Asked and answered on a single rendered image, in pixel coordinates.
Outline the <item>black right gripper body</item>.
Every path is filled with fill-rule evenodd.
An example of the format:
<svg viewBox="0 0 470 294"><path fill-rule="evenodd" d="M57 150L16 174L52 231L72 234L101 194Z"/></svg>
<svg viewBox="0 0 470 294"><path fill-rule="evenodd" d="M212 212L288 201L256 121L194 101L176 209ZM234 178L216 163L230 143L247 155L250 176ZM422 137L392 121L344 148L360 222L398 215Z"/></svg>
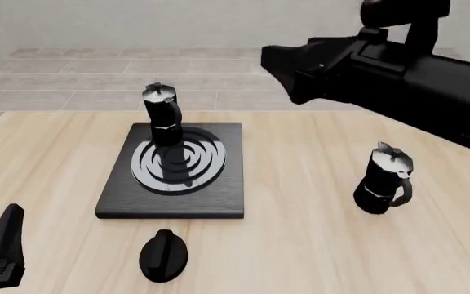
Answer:
<svg viewBox="0 0 470 294"><path fill-rule="evenodd" d="M357 105L385 117L405 117L400 43L388 41L387 29L364 27L356 36L328 38L325 98Z"/></svg>

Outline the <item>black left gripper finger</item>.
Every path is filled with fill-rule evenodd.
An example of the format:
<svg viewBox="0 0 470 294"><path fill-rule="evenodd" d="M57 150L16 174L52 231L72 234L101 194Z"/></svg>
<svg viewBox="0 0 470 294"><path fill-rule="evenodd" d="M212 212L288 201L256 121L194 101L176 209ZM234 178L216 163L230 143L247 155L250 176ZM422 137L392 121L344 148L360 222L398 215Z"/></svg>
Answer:
<svg viewBox="0 0 470 294"><path fill-rule="evenodd" d="M24 209L11 203L0 217L0 261L24 261L22 228Z"/></svg>

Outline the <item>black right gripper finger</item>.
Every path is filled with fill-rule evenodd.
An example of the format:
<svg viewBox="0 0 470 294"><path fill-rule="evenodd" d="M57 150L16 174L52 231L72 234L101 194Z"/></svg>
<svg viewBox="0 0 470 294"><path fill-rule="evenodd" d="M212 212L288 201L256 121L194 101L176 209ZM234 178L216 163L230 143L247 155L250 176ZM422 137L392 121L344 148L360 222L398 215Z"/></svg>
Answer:
<svg viewBox="0 0 470 294"><path fill-rule="evenodd" d="M276 80L282 85L290 101L303 105L311 100L325 97L328 76L323 73L304 73L293 71L278 73Z"/></svg>
<svg viewBox="0 0 470 294"><path fill-rule="evenodd" d="M342 52L342 38L310 38L303 46L264 46L260 65L277 80L297 70L323 68Z"/></svg>

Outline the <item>black moka pot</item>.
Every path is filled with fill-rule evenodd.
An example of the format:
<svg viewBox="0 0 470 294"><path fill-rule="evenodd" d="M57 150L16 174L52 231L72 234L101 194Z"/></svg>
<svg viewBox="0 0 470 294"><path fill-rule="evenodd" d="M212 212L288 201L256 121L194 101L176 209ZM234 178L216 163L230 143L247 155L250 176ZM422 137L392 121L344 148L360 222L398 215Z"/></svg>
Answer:
<svg viewBox="0 0 470 294"><path fill-rule="evenodd" d="M174 87L155 82L147 85L142 92L154 144L173 146L183 138L182 112L177 102Z"/></svg>
<svg viewBox="0 0 470 294"><path fill-rule="evenodd" d="M407 204L413 197L410 175L413 159L389 144L379 142L370 154L366 174L353 193L360 209L383 215L391 207Z"/></svg>

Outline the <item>flat black stove plate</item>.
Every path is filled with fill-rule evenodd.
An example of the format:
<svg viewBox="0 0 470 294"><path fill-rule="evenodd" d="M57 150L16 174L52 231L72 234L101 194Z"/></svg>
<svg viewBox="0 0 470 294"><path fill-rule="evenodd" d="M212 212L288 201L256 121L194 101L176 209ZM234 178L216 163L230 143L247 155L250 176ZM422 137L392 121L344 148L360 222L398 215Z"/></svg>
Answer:
<svg viewBox="0 0 470 294"><path fill-rule="evenodd" d="M241 219L242 125L183 125L174 146L132 124L95 208L100 219Z"/></svg>

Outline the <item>round black stove knob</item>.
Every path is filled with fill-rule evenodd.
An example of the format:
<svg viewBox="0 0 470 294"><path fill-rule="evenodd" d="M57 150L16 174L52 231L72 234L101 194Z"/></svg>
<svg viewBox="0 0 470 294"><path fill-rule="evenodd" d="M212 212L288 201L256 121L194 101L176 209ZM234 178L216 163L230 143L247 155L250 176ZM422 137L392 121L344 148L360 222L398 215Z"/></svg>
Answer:
<svg viewBox="0 0 470 294"><path fill-rule="evenodd" d="M187 245L170 229L160 229L140 252L142 274L154 283L166 283L177 278L187 263Z"/></svg>

